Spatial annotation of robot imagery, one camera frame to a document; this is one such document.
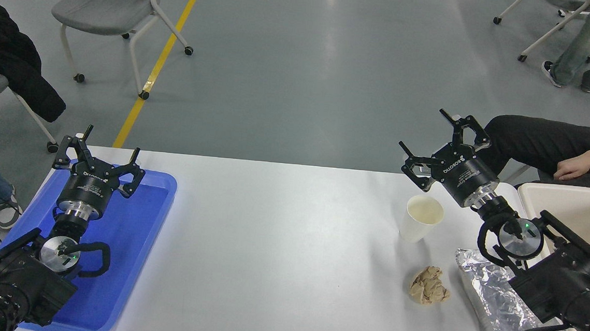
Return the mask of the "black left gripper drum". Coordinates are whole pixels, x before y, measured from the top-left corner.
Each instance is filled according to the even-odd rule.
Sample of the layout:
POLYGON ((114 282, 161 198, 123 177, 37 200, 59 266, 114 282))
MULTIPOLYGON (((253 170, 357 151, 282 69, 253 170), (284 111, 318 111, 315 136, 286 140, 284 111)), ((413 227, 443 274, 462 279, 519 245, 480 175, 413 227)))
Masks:
POLYGON ((70 203, 79 202, 91 206, 94 212, 103 213, 110 202, 112 191, 118 187, 118 177, 111 175, 113 169, 114 165, 101 160, 94 161, 93 169, 87 162, 73 164, 57 206, 66 209, 70 203))

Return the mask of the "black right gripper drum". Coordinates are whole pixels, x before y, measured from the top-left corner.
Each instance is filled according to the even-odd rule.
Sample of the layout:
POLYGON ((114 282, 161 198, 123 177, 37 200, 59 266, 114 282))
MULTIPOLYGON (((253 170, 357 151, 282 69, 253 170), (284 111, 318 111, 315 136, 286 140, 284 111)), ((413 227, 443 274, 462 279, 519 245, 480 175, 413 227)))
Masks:
POLYGON ((497 187, 498 178, 477 157, 472 146, 445 145, 433 158, 437 163, 431 166, 430 175, 442 183, 460 206, 473 206, 478 196, 497 187))

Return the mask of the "person's hand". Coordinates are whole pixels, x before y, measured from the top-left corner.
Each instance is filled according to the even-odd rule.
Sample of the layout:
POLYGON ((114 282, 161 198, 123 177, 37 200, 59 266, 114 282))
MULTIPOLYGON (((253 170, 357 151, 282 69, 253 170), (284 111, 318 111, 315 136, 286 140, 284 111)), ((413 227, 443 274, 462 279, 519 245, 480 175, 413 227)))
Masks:
POLYGON ((578 178, 590 170, 590 155, 581 154, 559 161, 554 172, 555 181, 565 181, 578 178))

